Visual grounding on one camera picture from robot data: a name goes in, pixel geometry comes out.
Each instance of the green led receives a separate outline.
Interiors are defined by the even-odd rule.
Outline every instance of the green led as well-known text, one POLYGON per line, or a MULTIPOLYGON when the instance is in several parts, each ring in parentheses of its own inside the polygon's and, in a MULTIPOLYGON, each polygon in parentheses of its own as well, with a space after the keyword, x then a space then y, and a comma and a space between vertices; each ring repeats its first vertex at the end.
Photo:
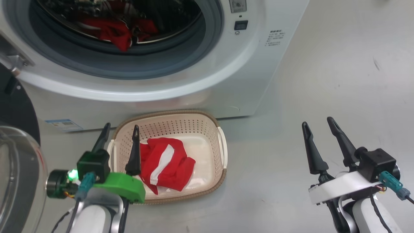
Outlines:
POLYGON ((69 178, 70 181, 74 179, 78 179, 77 170, 73 169, 72 171, 70 171, 67 177, 69 178))

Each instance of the plastic basket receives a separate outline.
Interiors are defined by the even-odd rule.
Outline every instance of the plastic basket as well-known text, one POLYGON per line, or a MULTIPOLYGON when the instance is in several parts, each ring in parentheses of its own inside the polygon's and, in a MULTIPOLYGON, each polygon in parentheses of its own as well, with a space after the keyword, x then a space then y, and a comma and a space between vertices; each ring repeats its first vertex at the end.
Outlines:
POLYGON ((226 138, 214 117, 196 110, 147 114, 120 124, 107 148, 111 155, 109 166, 112 171, 125 173, 135 125, 140 128, 141 143, 146 143, 149 138, 176 138, 183 142, 187 156, 195 160, 193 175, 181 192, 159 187, 156 195, 145 186, 146 204, 203 196, 223 183, 227 168, 226 138))

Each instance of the grey floor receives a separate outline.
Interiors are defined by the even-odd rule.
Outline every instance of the grey floor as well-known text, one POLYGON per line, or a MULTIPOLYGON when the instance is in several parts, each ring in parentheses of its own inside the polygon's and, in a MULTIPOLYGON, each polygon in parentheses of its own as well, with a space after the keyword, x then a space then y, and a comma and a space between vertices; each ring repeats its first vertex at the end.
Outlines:
MULTIPOLYGON (((414 192, 413 9, 410 0, 310 0, 256 115, 220 121, 229 146, 224 184, 190 201, 131 206, 125 232, 335 232, 327 207, 308 197, 318 177, 301 132, 307 121, 330 173, 344 171, 327 116, 356 147, 394 156, 414 192)), ((49 170, 73 168, 99 134, 40 126, 49 170)), ((391 191, 378 198, 412 232, 414 206, 391 191)), ((73 204, 47 199, 38 232, 50 232, 73 204)))

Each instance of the brown woven rim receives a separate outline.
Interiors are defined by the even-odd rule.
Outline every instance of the brown woven rim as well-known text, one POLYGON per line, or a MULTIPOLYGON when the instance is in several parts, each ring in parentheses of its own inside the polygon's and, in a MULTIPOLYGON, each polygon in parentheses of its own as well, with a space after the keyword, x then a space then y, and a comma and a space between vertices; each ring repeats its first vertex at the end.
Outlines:
MULTIPOLYGON (((141 120, 141 119, 145 119, 145 118, 150 118, 150 117, 158 117, 158 116, 165 116, 165 115, 173 115, 173 114, 201 114, 204 115, 208 118, 210 118, 214 124, 216 125, 216 127, 219 127, 219 123, 218 121, 209 113, 200 111, 200 110, 175 110, 175 111, 164 111, 164 112, 156 112, 156 113, 150 113, 150 114, 145 114, 145 115, 141 115, 141 116, 137 116, 134 118, 131 118, 127 121, 122 122, 115 130, 112 139, 115 139, 116 136, 118 135, 120 129, 122 127, 124 127, 126 124, 132 122, 132 121, 136 121, 136 120, 141 120)), ((172 197, 172 198, 163 198, 163 199, 152 199, 152 200, 145 200, 144 204, 164 204, 164 203, 170 203, 170 202, 176 202, 176 201, 183 201, 183 200, 187 200, 187 199, 191 199, 191 198, 195 198, 195 197, 201 197, 204 195, 207 195, 209 193, 214 192, 216 189, 218 189, 220 187, 220 185, 224 182, 224 179, 226 178, 226 173, 227 173, 227 169, 223 169, 222 173, 221 173, 221 177, 220 180, 210 189, 202 191, 202 192, 197 192, 197 193, 193 193, 193 194, 189 194, 189 195, 185 195, 182 197, 172 197)))

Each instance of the basket handle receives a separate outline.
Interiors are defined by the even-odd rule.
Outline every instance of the basket handle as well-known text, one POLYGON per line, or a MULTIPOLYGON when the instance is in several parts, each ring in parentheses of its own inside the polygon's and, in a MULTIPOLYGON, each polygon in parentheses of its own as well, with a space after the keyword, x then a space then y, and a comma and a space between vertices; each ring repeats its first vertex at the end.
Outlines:
POLYGON ((227 168, 227 142, 226 137, 224 136, 224 132, 221 127, 217 127, 219 130, 219 138, 220 138, 220 154, 221 154, 221 162, 223 164, 223 169, 227 168))
POLYGON ((109 144, 106 151, 109 153, 109 168, 112 170, 112 172, 116 172, 116 143, 115 139, 112 139, 109 144))

